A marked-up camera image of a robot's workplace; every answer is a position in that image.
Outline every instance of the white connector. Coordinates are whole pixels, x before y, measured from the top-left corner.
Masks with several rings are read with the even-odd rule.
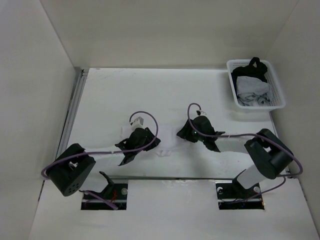
[[[196,111],[196,114],[197,114],[198,116],[207,116],[207,113],[206,113],[205,111],[202,111],[202,110],[197,110],[197,111]]]
[[[131,129],[132,131],[136,130],[137,128],[144,128],[144,119],[142,117],[137,117],[135,120],[133,120],[133,122],[130,123],[131,124]]]

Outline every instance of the white table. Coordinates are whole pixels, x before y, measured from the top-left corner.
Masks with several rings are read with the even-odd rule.
[[[91,69],[84,88],[79,86],[76,93],[70,116],[76,106],[78,109],[75,119],[67,121],[69,130],[61,141],[65,147],[72,143],[87,148],[113,145],[120,140],[121,127],[128,123],[130,114],[138,110],[152,113],[159,124],[183,126],[191,102],[201,104],[217,131],[274,130],[268,113],[234,111],[226,70]],[[152,129],[153,122],[144,119]],[[129,180],[127,210],[122,211],[80,210],[80,192],[63,197],[48,180],[29,239],[318,239],[297,179],[288,179],[281,188],[264,194],[265,210],[219,210],[215,180],[200,178],[232,179],[251,164],[246,154],[210,152],[202,143],[170,157],[144,152],[121,167],[101,160],[90,175],[102,170],[124,178],[198,180]],[[269,189],[281,180],[265,180],[261,189]]]
[[[153,114],[159,125],[183,127],[192,102],[202,106],[216,131],[256,133],[267,128],[274,132],[268,112],[234,110],[226,70],[91,68],[70,138],[66,136],[64,141],[84,148],[112,146],[121,140],[121,128],[128,124],[129,116],[139,110]],[[195,110],[192,118],[197,116]],[[152,119],[141,116],[144,125],[155,133]],[[119,163],[99,160],[92,173],[102,170],[112,177],[232,179],[253,164],[247,154],[211,152],[200,142],[168,157],[144,151],[127,165]]]

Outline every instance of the basket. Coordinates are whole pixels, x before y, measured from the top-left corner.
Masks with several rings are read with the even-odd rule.
[[[242,106],[238,103],[238,98],[236,95],[236,91],[234,88],[234,83],[232,81],[232,76],[231,73],[232,71],[237,68],[237,67],[245,67],[249,65],[250,59],[237,59],[237,60],[229,60],[226,63],[227,69],[228,69],[228,74],[229,74],[229,80],[232,88],[232,93],[233,93],[233,99],[235,102],[235,105],[237,108],[241,109],[244,112],[270,112],[274,109],[282,109],[286,105],[285,97],[284,94],[281,90],[280,84],[279,84],[279,79],[278,76],[275,72],[275,69],[271,65],[270,62],[266,60],[260,60],[261,63],[264,63],[268,71],[265,73],[265,78],[271,86],[272,94],[273,94],[273,100],[269,103],[269,105],[264,105],[264,106]]]

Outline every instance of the crumpled white cloth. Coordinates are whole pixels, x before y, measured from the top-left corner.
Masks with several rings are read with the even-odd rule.
[[[242,106],[269,106],[273,99],[270,84],[250,76],[237,77],[236,94]]]

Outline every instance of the black mounting base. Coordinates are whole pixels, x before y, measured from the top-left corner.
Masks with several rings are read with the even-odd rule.
[[[124,193],[124,190],[128,191],[128,183],[117,183],[117,180],[114,181],[115,183],[112,186],[112,191],[108,193],[104,199],[111,201],[115,196],[115,191],[116,197],[112,202],[118,207],[118,210],[126,210],[128,192]],[[87,200],[95,200],[95,198],[91,195],[84,194],[81,203],[81,210],[113,210],[111,207],[99,200],[86,203]]]
[[[242,199],[247,199],[255,194],[254,187],[259,187],[259,184],[255,184],[249,189],[243,189],[242,191],[235,190],[235,186],[232,182],[216,183],[216,194],[218,198],[218,207],[220,210],[241,210],[241,209],[262,209],[264,210],[264,204],[262,196],[257,196],[246,202],[233,203]]]

